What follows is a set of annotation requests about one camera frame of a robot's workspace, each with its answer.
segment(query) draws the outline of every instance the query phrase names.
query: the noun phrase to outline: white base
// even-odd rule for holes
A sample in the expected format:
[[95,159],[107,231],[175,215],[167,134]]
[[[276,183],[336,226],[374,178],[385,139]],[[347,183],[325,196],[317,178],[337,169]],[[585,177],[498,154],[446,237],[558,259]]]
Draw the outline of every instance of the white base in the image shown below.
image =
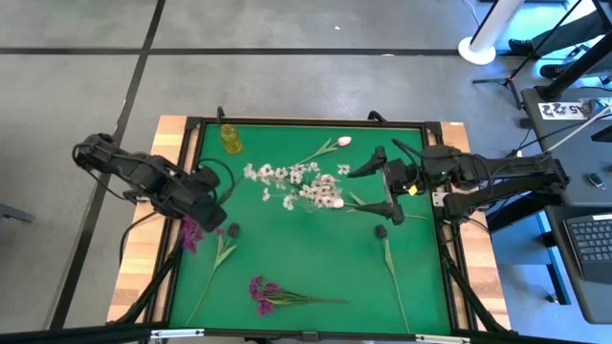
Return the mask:
[[470,49],[471,37],[467,37],[459,42],[459,54],[461,57],[465,58],[468,62],[477,65],[486,65],[495,59],[495,47],[490,47],[489,49],[482,52],[473,52]]

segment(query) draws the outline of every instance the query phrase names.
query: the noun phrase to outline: gray carpet floor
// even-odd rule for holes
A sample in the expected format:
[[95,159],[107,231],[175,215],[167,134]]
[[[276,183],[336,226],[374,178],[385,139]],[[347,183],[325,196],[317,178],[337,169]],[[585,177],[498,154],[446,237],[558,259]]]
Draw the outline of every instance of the gray carpet floor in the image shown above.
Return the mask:
[[[471,1],[482,20],[490,4]],[[0,48],[140,48],[156,3],[0,2]],[[585,3],[579,13],[592,10]],[[508,49],[509,37],[551,28],[565,11],[562,5],[524,5],[497,48]],[[153,48],[451,50],[476,27],[461,0],[168,0]],[[559,62],[563,52],[547,57],[553,59],[527,66],[516,79],[519,90],[548,82],[537,70]],[[71,148],[88,134],[114,130],[137,59],[0,54],[0,202],[37,216],[29,225],[0,224],[1,333],[48,324],[94,188],[73,165]],[[472,151],[500,157],[525,136],[515,125],[524,114],[501,86],[470,81],[505,76],[520,61],[498,57],[477,67],[458,56],[151,55],[123,147],[148,151],[160,115],[212,116],[222,105],[228,116],[241,117],[364,118],[377,110],[388,119],[463,121]],[[111,187],[123,190],[116,181]],[[120,236],[132,213],[129,204],[106,197],[67,326],[103,323]],[[512,290],[508,278],[533,278],[500,272],[504,291]],[[544,317],[535,319],[529,305],[536,302],[526,299],[538,296],[507,295],[511,321],[516,330],[538,335],[533,323]],[[528,306],[515,312],[514,301]]]

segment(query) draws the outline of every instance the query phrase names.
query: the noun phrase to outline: keyboard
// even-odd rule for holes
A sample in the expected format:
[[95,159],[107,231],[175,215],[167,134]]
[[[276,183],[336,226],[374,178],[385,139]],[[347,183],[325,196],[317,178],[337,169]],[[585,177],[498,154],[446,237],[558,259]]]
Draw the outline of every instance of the keyboard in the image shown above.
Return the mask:
[[582,278],[612,284],[612,213],[568,219],[564,224]]

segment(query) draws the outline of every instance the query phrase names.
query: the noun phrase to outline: wooden board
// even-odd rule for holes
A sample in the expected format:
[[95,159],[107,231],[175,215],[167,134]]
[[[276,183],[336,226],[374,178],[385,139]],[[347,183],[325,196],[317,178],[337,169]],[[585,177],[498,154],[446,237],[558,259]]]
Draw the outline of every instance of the wooden board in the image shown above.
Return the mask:
[[[153,141],[153,147],[151,148],[151,154],[159,154],[170,161],[176,162],[183,141],[185,124],[185,116],[161,116]],[[442,129],[445,144],[455,146],[464,152],[470,151],[463,123],[443,122]],[[191,166],[195,141],[196,136],[194,134],[189,138],[186,166]],[[148,214],[151,210],[148,204],[138,205],[134,214],[134,221]],[[475,213],[472,217],[486,224],[484,214]],[[111,300],[107,316],[108,321],[122,316],[150,281],[160,246],[163,225],[163,217],[156,215],[131,231],[123,254],[123,262],[120,267],[115,292]],[[173,227],[173,238],[176,237],[177,225],[174,224]],[[476,224],[466,223],[461,226],[461,236],[470,285],[495,319],[502,326],[509,329],[510,321],[506,311],[499,275],[497,274],[497,266],[493,256],[489,233]],[[162,318],[161,312],[165,302],[166,288],[167,283],[164,283],[160,288],[156,302],[157,307],[153,316],[154,320],[161,320]],[[468,321],[461,291],[456,286],[454,289],[460,327],[467,328]]]
[[[442,133],[445,145],[454,146],[462,152],[470,151],[468,134],[463,123],[442,122]],[[483,225],[487,224],[487,219],[482,211],[474,212],[471,217]],[[468,267],[468,278],[470,279],[472,289],[495,320],[506,329],[509,329],[510,318],[508,317],[504,293],[501,289],[499,274],[497,273],[491,235],[483,227],[467,222],[461,225],[461,241],[463,243],[466,265]],[[449,244],[448,248],[454,257],[452,245]],[[466,318],[463,296],[456,284],[453,283],[453,286],[459,325],[460,328],[466,329],[468,327],[468,320]],[[478,322],[478,329],[481,331],[485,330],[480,321]]]

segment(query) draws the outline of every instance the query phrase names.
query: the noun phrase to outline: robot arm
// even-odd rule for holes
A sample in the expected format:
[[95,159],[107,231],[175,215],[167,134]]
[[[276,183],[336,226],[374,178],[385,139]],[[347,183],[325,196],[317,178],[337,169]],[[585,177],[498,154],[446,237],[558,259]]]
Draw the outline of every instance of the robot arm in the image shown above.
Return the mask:
[[130,202],[148,198],[153,208],[172,219],[188,216],[204,230],[212,231],[227,218],[217,202],[219,178],[208,167],[188,175],[160,156],[128,153],[107,134],[94,134],[77,144],[73,159],[88,172],[113,174],[129,184],[123,192]]
[[[478,191],[449,193],[443,199],[444,219],[461,223],[476,209],[496,200],[525,191],[556,191],[565,188],[569,183],[569,178],[558,160],[550,155],[486,159],[445,145],[428,146],[418,152],[399,140],[393,140],[393,143],[408,155],[411,164],[406,165],[401,159],[388,161],[384,148],[376,147],[370,160],[351,172],[348,177],[358,178],[375,174],[377,170],[381,171],[388,202],[361,205],[356,207],[356,210],[383,215],[391,219],[394,225],[404,221],[404,213],[397,203],[397,198],[409,193],[413,186],[418,193],[423,193],[447,183],[470,190],[488,182],[487,187]],[[423,165],[419,166],[412,155],[419,157]],[[501,182],[493,187],[495,181]]]

